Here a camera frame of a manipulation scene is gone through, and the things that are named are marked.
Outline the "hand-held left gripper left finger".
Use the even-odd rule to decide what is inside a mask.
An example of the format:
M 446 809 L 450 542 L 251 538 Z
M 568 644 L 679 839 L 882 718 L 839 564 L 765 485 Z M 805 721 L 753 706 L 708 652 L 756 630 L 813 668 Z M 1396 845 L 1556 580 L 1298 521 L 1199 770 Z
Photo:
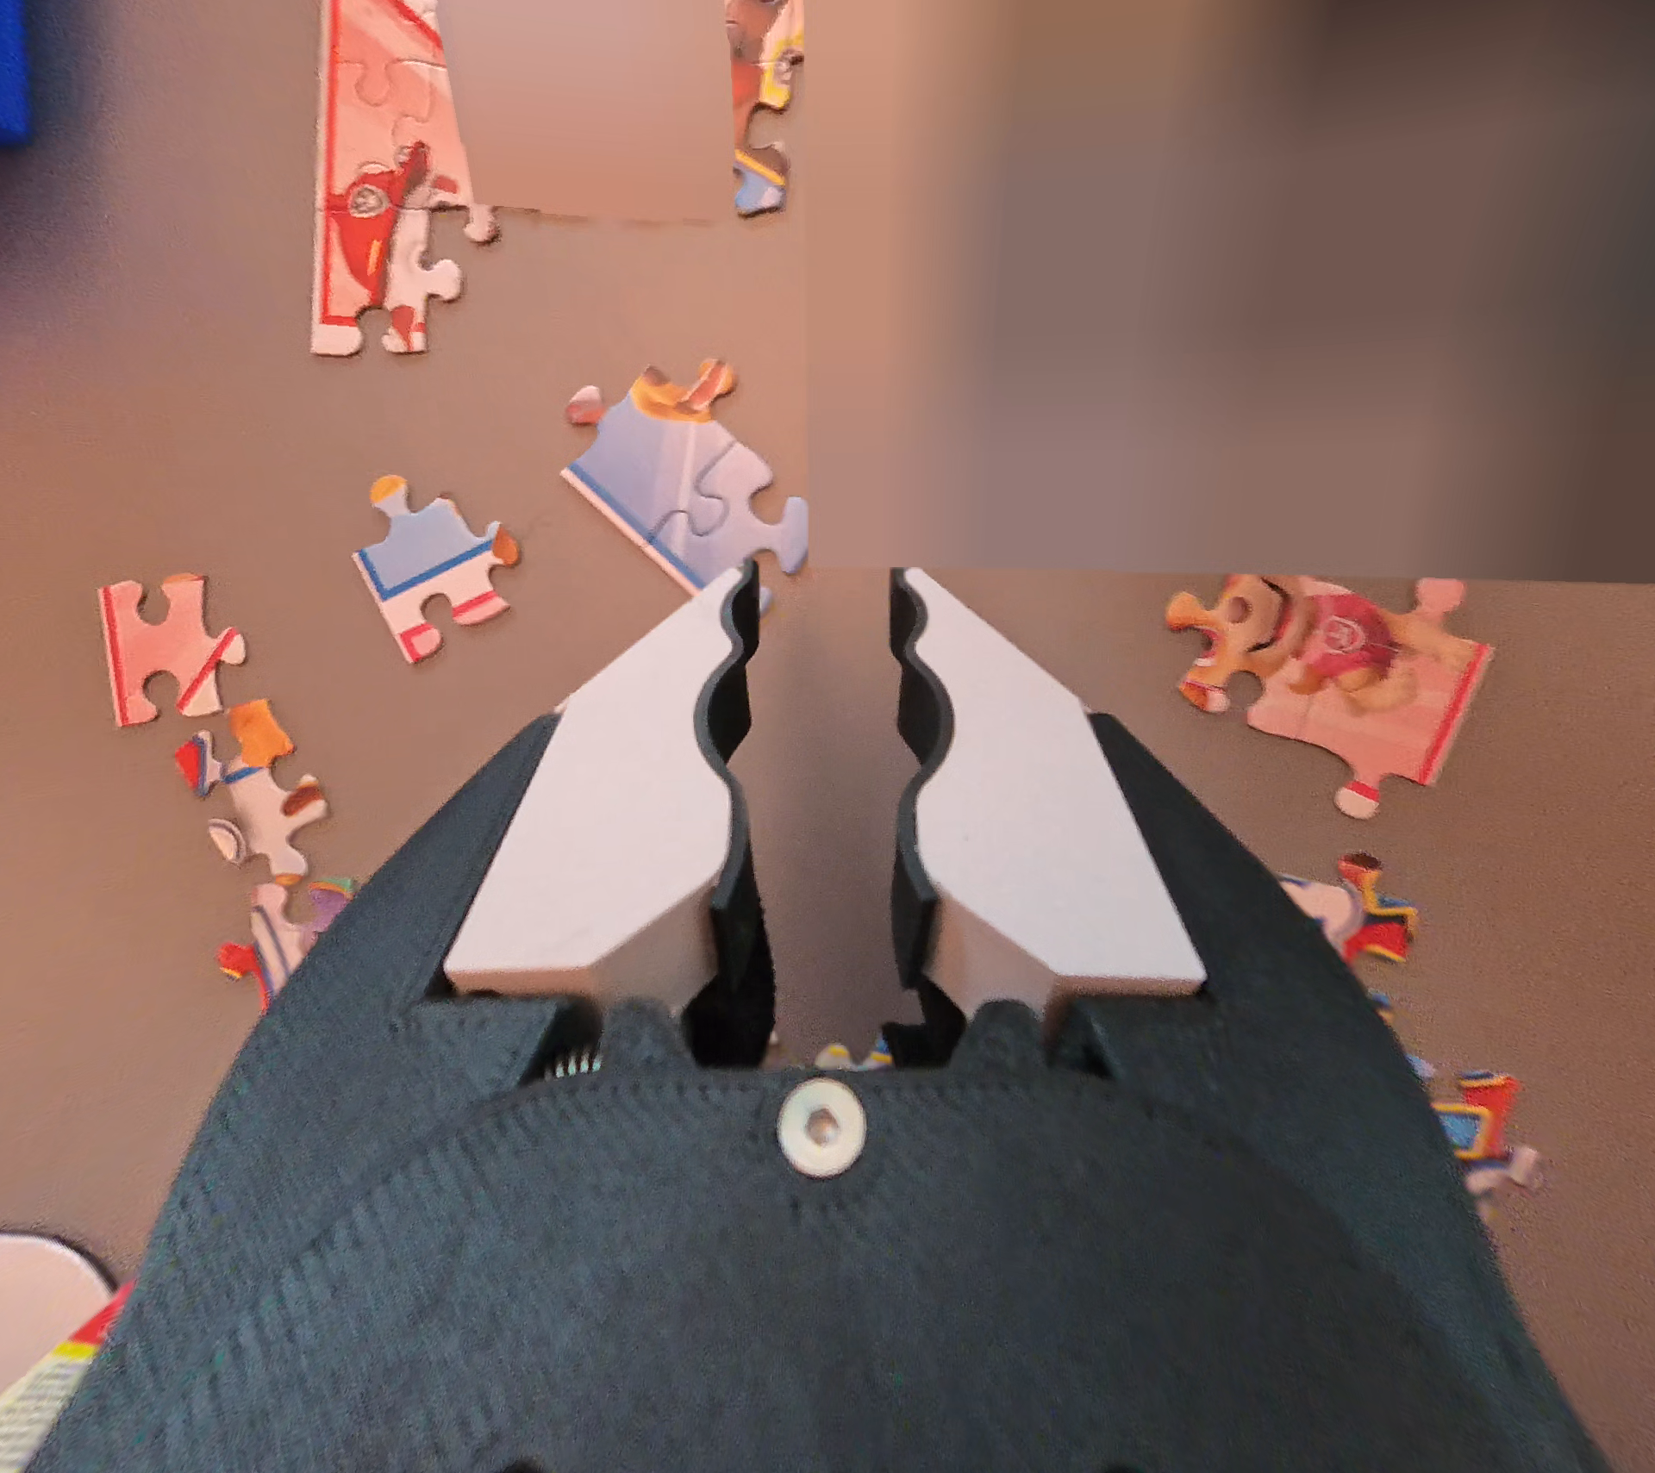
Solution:
M 751 728 L 753 561 L 574 690 L 443 963 L 462 994 L 649 1001 L 712 1068 L 760 1068 L 775 964 L 732 757 Z

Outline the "white orange puzzle piece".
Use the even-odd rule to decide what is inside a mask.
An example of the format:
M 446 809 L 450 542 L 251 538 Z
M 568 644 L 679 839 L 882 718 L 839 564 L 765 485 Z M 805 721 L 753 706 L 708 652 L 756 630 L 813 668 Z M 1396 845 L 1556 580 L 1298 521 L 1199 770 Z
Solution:
M 296 745 L 270 701 L 236 704 L 225 718 L 236 754 L 220 761 L 212 732 L 196 732 L 175 749 L 175 771 L 196 801 L 208 799 L 217 789 L 225 792 L 225 816 L 212 818 L 206 825 L 225 863 L 243 868 L 251 859 L 262 859 L 274 883 L 293 887 L 310 868 L 294 837 L 327 816 L 324 790 L 310 775 L 294 787 L 277 780 L 277 761 L 289 759 Z

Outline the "red border dog puzzle section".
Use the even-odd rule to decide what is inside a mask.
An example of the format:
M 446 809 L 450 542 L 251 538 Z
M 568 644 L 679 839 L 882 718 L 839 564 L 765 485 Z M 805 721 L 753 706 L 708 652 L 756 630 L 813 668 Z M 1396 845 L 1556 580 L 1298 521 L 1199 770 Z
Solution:
M 732 88 L 734 214 L 779 214 L 791 162 L 753 138 L 781 116 L 803 62 L 805 0 L 725 0 Z M 498 212 L 474 192 L 444 62 L 437 0 L 320 0 L 312 193 L 308 349 L 362 352 L 362 314 L 384 316 L 382 349 L 424 352 L 432 302 L 455 302 L 463 269 L 432 259 L 432 221 L 463 212 L 468 243 L 498 237 Z

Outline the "colourful puzzle box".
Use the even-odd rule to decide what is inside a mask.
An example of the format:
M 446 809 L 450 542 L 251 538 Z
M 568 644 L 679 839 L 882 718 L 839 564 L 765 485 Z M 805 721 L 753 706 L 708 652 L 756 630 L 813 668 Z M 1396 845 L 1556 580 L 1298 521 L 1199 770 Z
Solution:
M 134 1289 L 44 1234 L 1 1235 L 1 1470 L 27 1470 Z

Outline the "grey desk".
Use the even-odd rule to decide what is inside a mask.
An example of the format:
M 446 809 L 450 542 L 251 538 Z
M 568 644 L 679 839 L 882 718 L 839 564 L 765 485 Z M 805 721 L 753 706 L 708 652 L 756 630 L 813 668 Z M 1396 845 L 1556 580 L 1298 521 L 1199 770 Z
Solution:
M 560 481 L 567 392 L 648 361 L 736 366 L 731 426 L 805 495 L 806 95 L 796 202 L 631 300 L 622 235 L 505 230 L 431 314 L 427 356 L 308 350 L 320 0 L 27 0 L 36 138 L 3 150 L 3 1228 L 125 1280 L 258 1013 L 215 964 L 265 873 L 222 863 L 172 761 L 119 728 L 96 588 L 206 576 L 329 818 L 317 873 L 367 878 L 525 721 L 679 592 Z M 406 664 L 353 563 L 400 475 L 520 561 L 508 611 Z M 1374 851 L 1420 909 L 1391 983 L 1443 1071 L 1522 1082 L 1541 1189 L 1494 1215 L 1546 1361 L 1615 1470 L 1651 1470 L 1651 588 L 1470 580 L 1494 663 L 1441 782 L 1343 820 L 1334 759 L 1205 718 L 1162 606 L 1187 573 L 943 569 L 951 592 L 1122 718 L 1272 868 Z

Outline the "purple teal striped puzzle piece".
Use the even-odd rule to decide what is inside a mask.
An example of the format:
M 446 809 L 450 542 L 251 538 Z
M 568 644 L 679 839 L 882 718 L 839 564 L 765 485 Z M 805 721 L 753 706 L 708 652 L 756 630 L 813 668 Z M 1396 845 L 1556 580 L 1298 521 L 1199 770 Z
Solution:
M 246 939 L 217 947 L 217 970 L 229 980 L 255 983 L 258 1013 L 269 1013 L 305 956 L 358 890 L 355 878 L 310 882 L 300 889 L 300 916 L 294 920 L 289 914 L 293 887 L 275 882 L 253 885 Z

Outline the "red blue logo puzzle section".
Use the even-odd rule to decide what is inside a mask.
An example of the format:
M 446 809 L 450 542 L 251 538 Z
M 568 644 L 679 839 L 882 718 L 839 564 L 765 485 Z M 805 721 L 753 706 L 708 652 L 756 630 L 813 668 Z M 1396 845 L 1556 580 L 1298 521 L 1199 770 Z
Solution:
M 1361 956 L 1406 963 L 1418 913 L 1382 892 L 1382 863 L 1367 851 L 1353 851 L 1336 863 L 1336 873 L 1334 883 L 1289 875 L 1280 875 L 1277 882 L 1346 964 Z

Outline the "pink dog puzzle piece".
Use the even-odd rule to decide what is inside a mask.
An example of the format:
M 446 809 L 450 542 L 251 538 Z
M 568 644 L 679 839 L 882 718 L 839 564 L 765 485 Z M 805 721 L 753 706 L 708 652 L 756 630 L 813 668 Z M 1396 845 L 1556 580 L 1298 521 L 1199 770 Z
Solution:
M 1494 663 L 1491 644 L 1446 625 L 1465 592 L 1420 578 L 1411 604 L 1391 609 L 1313 576 L 1229 575 L 1213 600 L 1182 592 L 1165 606 L 1167 630 L 1205 644 L 1177 688 L 1220 716 L 1230 683 L 1249 676 L 1248 726 L 1339 759 L 1334 807 L 1368 821 L 1386 780 L 1437 780 Z

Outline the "blue white red striped puzzle piece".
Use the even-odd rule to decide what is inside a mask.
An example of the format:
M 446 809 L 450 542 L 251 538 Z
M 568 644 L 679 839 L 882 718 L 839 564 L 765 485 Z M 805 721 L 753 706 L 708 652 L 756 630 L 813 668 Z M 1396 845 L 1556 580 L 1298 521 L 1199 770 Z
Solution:
M 368 500 L 382 513 L 386 532 L 351 561 L 406 664 L 424 663 L 444 645 L 443 632 L 424 616 L 441 597 L 451 621 L 474 628 L 508 611 L 493 585 L 494 568 L 513 568 L 522 549 L 498 521 L 474 532 L 450 497 L 412 509 L 400 475 L 374 480 Z

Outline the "pink red striped puzzle piece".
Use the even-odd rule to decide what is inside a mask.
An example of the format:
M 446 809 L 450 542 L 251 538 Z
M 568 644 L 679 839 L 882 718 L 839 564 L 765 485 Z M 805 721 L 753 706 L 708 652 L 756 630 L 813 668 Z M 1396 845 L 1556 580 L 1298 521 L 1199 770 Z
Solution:
M 222 709 L 219 673 L 244 663 L 246 640 L 236 628 L 212 632 L 205 621 L 206 578 L 179 573 L 160 592 L 167 609 L 160 621 L 139 611 L 146 588 L 122 580 L 96 590 L 96 614 L 105 656 L 113 721 L 119 728 L 158 718 L 148 685 L 155 676 L 175 683 L 175 713 L 182 718 L 217 716 Z

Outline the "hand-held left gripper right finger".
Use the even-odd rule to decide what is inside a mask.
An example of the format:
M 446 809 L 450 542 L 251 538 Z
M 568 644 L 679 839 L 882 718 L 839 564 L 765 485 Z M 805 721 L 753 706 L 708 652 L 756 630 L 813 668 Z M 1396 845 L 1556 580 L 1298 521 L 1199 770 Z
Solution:
M 1189 997 L 1206 971 L 1091 709 L 918 568 L 887 583 L 896 730 L 891 940 L 920 1021 L 896 1064 L 939 1066 L 984 1008 L 1039 1035 L 1075 1001 Z

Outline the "light blue sky puzzle section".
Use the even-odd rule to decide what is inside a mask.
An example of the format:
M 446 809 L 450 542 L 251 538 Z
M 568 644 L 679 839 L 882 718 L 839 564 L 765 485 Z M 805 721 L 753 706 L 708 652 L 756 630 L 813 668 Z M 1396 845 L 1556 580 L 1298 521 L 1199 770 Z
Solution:
M 593 438 L 562 478 L 687 594 L 760 552 L 786 576 L 808 557 L 803 499 L 789 497 L 775 519 L 753 511 L 775 476 L 717 419 L 715 404 L 734 387 L 734 369 L 706 359 L 689 385 L 646 368 L 612 402 L 581 387 L 565 407 L 568 425 Z

